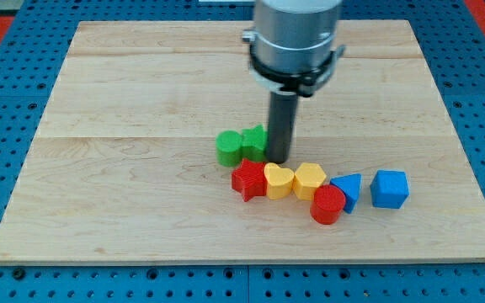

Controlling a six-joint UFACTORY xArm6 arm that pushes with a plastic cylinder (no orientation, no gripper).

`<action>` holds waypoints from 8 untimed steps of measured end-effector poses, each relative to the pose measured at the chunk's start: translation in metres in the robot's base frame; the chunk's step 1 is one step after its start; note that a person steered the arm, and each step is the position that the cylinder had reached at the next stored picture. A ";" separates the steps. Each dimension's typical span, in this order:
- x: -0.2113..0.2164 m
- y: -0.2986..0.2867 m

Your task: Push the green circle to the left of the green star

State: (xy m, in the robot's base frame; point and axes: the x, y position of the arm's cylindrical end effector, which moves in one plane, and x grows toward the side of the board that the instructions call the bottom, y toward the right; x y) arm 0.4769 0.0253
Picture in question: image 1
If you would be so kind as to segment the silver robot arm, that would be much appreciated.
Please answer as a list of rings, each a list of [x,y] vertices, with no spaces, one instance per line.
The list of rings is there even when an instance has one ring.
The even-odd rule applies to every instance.
[[[344,52],[333,49],[341,0],[256,0],[245,29],[249,71],[272,93],[311,97]]]

